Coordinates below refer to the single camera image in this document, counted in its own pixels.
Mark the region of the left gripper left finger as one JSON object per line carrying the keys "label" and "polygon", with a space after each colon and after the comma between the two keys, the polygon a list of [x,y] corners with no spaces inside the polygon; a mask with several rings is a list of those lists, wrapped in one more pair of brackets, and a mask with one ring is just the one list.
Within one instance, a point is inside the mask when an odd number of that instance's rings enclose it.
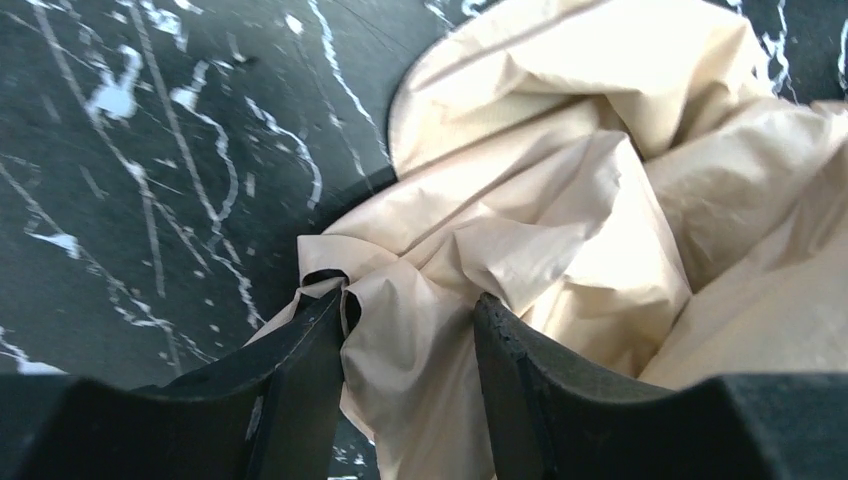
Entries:
{"label": "left gripper left finger", "polygon": [[343,382],[339,290],[171,383],[1,378],[5,479],[323,479]]}

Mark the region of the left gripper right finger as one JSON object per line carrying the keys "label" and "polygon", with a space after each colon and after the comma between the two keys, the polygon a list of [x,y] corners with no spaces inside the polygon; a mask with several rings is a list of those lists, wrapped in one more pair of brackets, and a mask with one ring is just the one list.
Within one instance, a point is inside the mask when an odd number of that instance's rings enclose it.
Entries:
{"label": "left gripper right finger", "polygon": [[474,343],[500,479],[843,479],[843,374],[730,374],[674,392],[606,369],[483,294]]}

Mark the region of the beige and black folding umbrella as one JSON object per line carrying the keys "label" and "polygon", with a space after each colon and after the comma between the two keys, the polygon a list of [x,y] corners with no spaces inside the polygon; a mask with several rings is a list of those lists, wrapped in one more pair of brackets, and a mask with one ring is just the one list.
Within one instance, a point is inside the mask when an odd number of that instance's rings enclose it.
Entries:
{"label": "beige and black folding umbrella", "polygon": [[847,369],[847,104],[756,75],[704,1],[504,1],[392,102],[395,185],[298,240],[344,293],[343,413],[385,479],[494,479],[472,310],[670,390]]}

